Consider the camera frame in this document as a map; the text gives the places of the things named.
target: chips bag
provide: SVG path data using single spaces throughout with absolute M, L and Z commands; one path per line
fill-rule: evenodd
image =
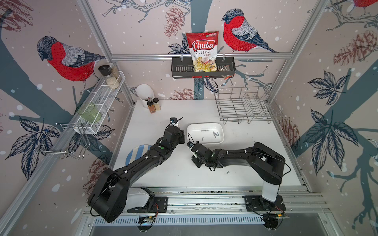
M 189 51 L 192 54 L 194 71 L 217 71 L 218 31 L 199 34 L 186 34 Z

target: green glass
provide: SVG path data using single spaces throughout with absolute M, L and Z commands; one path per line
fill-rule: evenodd
M 81 105 L 77 113 L 89 123 L 96 123 L 101 119 L 101 114 L 93 103 L 85 103 Z

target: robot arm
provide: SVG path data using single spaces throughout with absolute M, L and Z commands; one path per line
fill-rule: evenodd
M 228 165 L 251 166 L 264 180 L 262 198 L 275 202 L 285 167 L 285 158 L 262 143 L 240 150 L 215 149 L 211 151 L 198 141 L 188 142 L 187 146 L 194 154 L 192 161 L 197 167 L 203 164 L 214 171 Z
M 124 210 L 129 187 L 152 168 L 161 165 L 172 154 L 179 143 L 185 143 L 184 131 L 171 118 L 164 136 L 151 146 L 150 150 L 129 165 L 116 169 L 106 169 L 99 177 L 88 205 L 107 222 L 115 220 Z

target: ventilation grille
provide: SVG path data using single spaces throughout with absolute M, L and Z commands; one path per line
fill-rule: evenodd
M 137 225 L 139 215 L 120 216 L 108 223 L 97 217 L 94 226 L 128 226 Z M 158 215 L 154 225 L 220 225 L 220 224 L 263 224 L 262 217 L 256 214 L 209 214 L 209 215 Z

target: black lid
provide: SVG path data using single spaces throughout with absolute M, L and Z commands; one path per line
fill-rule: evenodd
M 110 68 L 110 65 L 103 65 L 98 68 L 98 70 L 101 72 L 103 76 L 108 76 L 112 73 L 112 69 Z

